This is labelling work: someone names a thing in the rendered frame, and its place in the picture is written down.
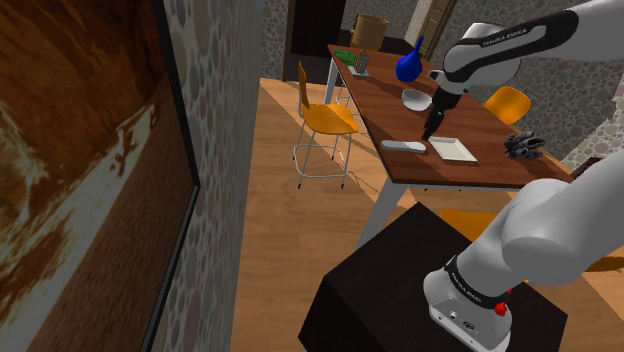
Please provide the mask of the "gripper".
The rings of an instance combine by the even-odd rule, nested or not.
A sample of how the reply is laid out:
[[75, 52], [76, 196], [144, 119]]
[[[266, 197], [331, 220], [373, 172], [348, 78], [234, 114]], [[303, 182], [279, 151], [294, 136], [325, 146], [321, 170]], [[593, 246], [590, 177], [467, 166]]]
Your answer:
[[453, 109], [461, 99], [462, 94], [448, 92], [442, 87], [438, 87], [432, 96], [432, 108], [429, 113], [425, 125], [422, 140], [428, 140], [439, 128], [443, 119], [444, 112]]

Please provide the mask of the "white square plate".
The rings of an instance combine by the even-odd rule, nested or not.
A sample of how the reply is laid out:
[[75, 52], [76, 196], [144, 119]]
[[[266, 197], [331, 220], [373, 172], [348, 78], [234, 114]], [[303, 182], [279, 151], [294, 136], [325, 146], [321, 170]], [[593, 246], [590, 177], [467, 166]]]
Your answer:
[[432, 136], [428, 141], [443, 160], [462, 162], [477, 161], [457, 138]]

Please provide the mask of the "white bowl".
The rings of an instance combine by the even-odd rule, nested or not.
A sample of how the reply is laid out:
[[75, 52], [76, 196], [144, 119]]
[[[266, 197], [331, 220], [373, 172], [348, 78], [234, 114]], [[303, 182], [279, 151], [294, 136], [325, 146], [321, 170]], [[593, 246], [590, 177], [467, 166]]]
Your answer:
[[432, 103], [430, 95], [416, 89], [405, 89], [401, 99], [403, 105], [411, 111], [425, 111]]

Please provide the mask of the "grey remote control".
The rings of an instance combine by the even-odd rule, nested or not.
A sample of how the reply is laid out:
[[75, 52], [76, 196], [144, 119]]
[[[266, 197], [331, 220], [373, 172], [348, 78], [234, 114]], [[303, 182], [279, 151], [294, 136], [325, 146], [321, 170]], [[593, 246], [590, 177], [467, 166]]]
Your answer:
[[416, 141], [383, 140], [380, 146], [385, 150], [414, 152], [419, 154], [426, 151], [426, 146]]

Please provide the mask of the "brown wooden dining table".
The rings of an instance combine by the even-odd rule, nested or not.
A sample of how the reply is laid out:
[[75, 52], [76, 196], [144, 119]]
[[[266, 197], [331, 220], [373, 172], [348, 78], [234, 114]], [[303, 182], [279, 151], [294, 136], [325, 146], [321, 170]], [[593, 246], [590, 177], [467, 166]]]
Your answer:
[[382, 228], [408, 188], [485, 189], [515, 192], [539, 178], [572, 180], [555, 160], [542, 156], [536, 160], [510, 159], [504, 154], [503, 140], [512, 132], [471, 94], [465, 94], [458, 105], [445, 113], [437, 130], [442, 137], [454, 137], [476, 158], [474, 162], [442, 159], [429, 142], [423, 154], [385, 150], [383, 140], [418, 141], [423, 133], [426, 112], [413, 112], [401, 100], [405, 89], [431, 94], [437, 83], [428, 77], [434, 68], [424, 60], [423, 73], [416, 81], [405, 84], [398, 80], [395, 67], [397, 54], [371, 52], [369, 74], [354, 76], [346, 64], [333, 56], [329, 66], [325, 101], [329, 102], [337, 78], [341, 78], [353, 98], [368, 134], [380, 156], [387, 179], [356, 244], [361, 247]]

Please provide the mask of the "blue vase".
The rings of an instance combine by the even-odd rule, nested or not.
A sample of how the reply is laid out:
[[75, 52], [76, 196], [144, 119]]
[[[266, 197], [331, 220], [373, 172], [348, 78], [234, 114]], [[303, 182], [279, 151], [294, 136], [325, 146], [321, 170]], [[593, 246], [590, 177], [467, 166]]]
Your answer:
[[423, 66], [419, 50], [422, 46], [424, 37], [420, 36], [417, 40], [414, 50], [407, 56], [401, 58], [396, 65], [396, 76], [404, 83], [415, 81], [422, 72]]

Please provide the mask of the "dark grey crumpled figure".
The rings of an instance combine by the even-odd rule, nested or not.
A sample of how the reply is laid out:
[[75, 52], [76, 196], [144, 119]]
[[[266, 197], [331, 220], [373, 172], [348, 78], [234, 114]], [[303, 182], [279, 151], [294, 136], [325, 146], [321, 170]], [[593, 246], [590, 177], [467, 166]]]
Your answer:
[[508, 158], [516, 159], [524, 157], [525, 159], [537, 159], [543, 156], [538, 148], [545, 145], [546, 141], [535, 136], [533, 131], [525, 131], [518, 135], [509, 134], [505, 141], [505, 154]]

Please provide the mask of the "wooden panelled door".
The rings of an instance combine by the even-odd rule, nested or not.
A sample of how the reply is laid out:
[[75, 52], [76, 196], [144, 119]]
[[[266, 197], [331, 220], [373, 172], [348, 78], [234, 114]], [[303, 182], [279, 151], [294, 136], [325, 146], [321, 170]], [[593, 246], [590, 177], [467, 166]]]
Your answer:
[[423, 58], [431, 59], [457, 1], [418, 0], [404, 39], [416, 47], [419, 38], [423, 37], [419, 49]]

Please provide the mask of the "brown cylindrical basket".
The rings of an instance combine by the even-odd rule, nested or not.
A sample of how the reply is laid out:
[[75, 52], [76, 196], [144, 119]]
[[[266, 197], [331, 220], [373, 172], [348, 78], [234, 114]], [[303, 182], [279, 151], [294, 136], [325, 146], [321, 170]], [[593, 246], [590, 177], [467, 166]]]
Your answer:
[[378, 51], [385, 37], [389, 22], [381, 17], [359, 14], [353, 31], [350, 46], [353, 48]]

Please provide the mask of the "dark doorway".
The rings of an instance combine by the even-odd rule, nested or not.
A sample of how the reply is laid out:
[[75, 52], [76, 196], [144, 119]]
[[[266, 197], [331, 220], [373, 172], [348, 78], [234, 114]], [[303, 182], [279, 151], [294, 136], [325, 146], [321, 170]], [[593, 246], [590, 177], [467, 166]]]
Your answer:
[[337, 44], [346, 0], [288, 0], [283, 81], [294, 81], [302, 62], [309, 81], [324, 84], [329, 44]]

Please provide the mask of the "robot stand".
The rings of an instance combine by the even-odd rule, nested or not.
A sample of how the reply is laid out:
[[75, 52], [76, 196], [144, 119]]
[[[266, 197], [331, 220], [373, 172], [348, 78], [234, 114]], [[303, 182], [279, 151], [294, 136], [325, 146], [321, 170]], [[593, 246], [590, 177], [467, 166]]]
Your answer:
[[472, 352], [430, 317], [425, 276], [470, 242], [415, 204], [322, 279], [299, 333], [307, 352]]

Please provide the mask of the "brown framed wall picture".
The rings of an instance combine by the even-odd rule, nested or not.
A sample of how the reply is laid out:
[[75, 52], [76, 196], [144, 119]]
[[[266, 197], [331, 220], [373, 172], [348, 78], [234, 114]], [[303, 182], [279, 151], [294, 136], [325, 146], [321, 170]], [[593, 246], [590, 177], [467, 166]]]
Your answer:
[[0, 0], [0, 352], [148, 352], [198, 191], [175, 0]]

